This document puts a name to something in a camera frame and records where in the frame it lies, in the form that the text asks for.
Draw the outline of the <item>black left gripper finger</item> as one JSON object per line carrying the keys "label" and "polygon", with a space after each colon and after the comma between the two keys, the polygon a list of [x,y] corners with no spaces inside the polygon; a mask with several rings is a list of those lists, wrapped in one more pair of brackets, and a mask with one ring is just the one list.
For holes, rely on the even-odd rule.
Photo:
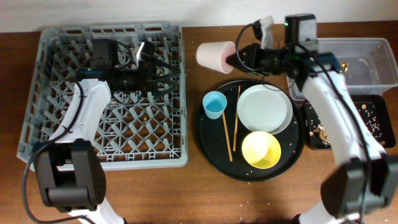
{"label": "black left gripper finger", "polygon": [[168,95],[169,93],[177,90],[179,88],[178,82],[173,81],[154,81],[149,83],[150,92],[155,100]]}
{"label": "black left gripper finger", "polygon": [[[179,67],[173,66],[169,63],[166,63],[163,60],[155,58],[153,55],[146,55],[146,62],[148,63],[146,70],[146,78],[172,78],[180,75],[181,70]],[[163,76],[157,75],[157,69],[164,68],[169,72],[165,73]]]}

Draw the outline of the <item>pink plastic cup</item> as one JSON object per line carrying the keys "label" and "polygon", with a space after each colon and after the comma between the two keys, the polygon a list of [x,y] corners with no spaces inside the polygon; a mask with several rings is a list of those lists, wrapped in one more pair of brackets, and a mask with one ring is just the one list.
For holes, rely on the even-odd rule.
{"label": "pink plastic cup", "polygon": [[196,60],[202,67],[229,74],[234,67],[226,62],[226,59],[236,52],[235,43],[227,42],[208,42],[198,46]]}

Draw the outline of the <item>light blue plastic cup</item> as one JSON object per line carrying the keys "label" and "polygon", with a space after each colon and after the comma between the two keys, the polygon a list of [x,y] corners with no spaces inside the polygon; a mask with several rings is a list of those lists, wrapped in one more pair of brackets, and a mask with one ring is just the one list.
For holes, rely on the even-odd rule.
{"label": "light blue plastic cup", "polygon": [[228,101],[225,95],[220,91],[208,92],[202,100],[205,114],[210,119],[218,119],[223,114]]}

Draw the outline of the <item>yellow plastic bowl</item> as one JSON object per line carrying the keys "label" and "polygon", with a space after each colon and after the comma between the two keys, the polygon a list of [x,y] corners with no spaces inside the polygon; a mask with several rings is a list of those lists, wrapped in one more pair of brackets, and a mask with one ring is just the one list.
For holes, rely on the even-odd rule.
{"label": "yellow plastic bowl", "polygon": [[280,160],[282,149],[279,141],[264,131],[248,134],[241,146],[244,160],[257,169],[270,169]]}

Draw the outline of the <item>gold snack wrapper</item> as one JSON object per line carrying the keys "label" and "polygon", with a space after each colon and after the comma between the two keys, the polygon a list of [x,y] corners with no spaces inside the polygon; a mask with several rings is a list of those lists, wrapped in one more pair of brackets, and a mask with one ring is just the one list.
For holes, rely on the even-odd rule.
{"label": "gold snack wrapper", "polygon": [[341,62],[340,63],[340,73],[345,73],[348,71],[348,62]]}

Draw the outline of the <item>rice and nut food scraps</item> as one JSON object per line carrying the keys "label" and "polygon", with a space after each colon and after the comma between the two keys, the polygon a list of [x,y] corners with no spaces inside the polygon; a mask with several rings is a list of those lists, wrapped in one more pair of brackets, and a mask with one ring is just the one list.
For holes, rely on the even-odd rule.
{"label": "rice and nut food scraps", "polygon": [[[390,130],[390,125],[382,123],[382,115],[376,105],[372,102],[356,102],[355,106],[376,141],[385,148],[394,147],[396,145],[394,133]],[[303,110],[306,115],[309,145],[314,149],[331,148],[329,137],[313,106],[305,103]]]}

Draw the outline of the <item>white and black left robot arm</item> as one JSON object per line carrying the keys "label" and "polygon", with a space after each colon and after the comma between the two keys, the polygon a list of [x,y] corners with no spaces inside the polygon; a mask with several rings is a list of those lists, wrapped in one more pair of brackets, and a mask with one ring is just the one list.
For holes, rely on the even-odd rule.
{"label": "white and black left robot arm", "polygon": [[82,223],[125,223],[107,201],[106,176],[93,147],[104,109],[116,91],[152,93],[155,99],[176,89],[180,68],[155,58],[155,44],[143,41],[130,59],[137,67],[118,66],[117,40],[95,39],[88,68],[80,68],[66,115],[46,142],[34,145],[33,167],[45,206]]}

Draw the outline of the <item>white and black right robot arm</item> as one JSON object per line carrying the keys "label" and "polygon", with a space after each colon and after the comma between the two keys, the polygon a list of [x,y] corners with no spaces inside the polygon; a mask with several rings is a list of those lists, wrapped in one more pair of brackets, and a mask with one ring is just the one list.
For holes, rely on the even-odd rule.
{"label": "white and black right robot arm", "polygon": [[311,13],[285,17],[285,44],[274,49],[267,16],[249,24],[255,44],[227,58],[253,75],[285,73],[316,111],[328,135],[336,170],[322,183],[320,201],[295,223],[361,223],[365,214],[390,205],[397,189],[397,157],[387,155],[356,109],[339,61],[321,52]]}

